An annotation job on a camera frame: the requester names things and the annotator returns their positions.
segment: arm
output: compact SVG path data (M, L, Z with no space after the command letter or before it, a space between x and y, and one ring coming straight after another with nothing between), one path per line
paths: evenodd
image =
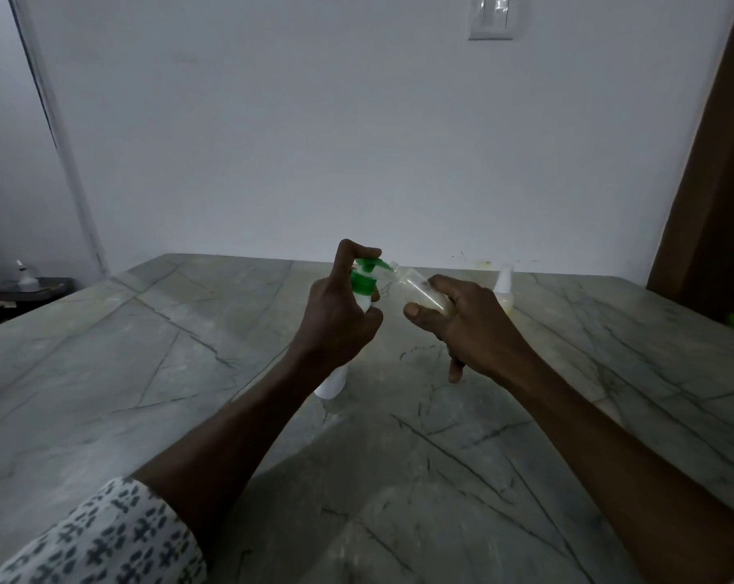
M475 283L435 276L457 313L407 304L462 369L495 380L532 415L610 521L649 582L734 581L734 511L586 401L526 343L496 296Z
M382 313L373 307L362 313L353 299L350 275L355 258L379 255L380 250L343 240L331 275L310 290L302 325L284 359L247 393L132 475L177 512L200 547L212 543L265 453L305 399L378 331Z

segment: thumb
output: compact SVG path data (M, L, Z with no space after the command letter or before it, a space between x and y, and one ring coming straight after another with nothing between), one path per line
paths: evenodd
M441 339L442 332L448 324L448 318L442 313L428 307L421 307L417 303L409 303L402 310L405 317L422 330L431 332Z
M364 323L362 324L362 332L364 338L369 343L374 338L374 335L378 333L378 328L383 323L383 312L377 307L370 307L367 313L364 314Z

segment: white wall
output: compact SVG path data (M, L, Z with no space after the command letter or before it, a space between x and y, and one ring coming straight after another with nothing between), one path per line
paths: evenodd
M99 279L7 0L0 0L0 280L20 258L37 274Z
M163 251L644 282L734 0L25 0L111 269Z

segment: light switch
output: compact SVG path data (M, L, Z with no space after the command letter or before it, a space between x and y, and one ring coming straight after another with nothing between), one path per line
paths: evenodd
M516 0L472 0L469 40L511 39Z

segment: hand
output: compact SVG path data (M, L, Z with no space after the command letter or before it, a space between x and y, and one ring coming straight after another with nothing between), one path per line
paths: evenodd
M302 324L291 341L288 356L328 377L372 341L383 323L383 313L370 307L367 313L356 304L351 289L351 269L356 258L379 258L376 247L342 240L337 248L332 273L310 288ZM377 291L372 301L378 300Z
M510 321L493 291L443 275L431 277L429 283L451 298L456 312L445 316L409 303L404 314L448 345L451 383L458 383L464 367L469 365L508 386L522 378L527 368L542 362Z

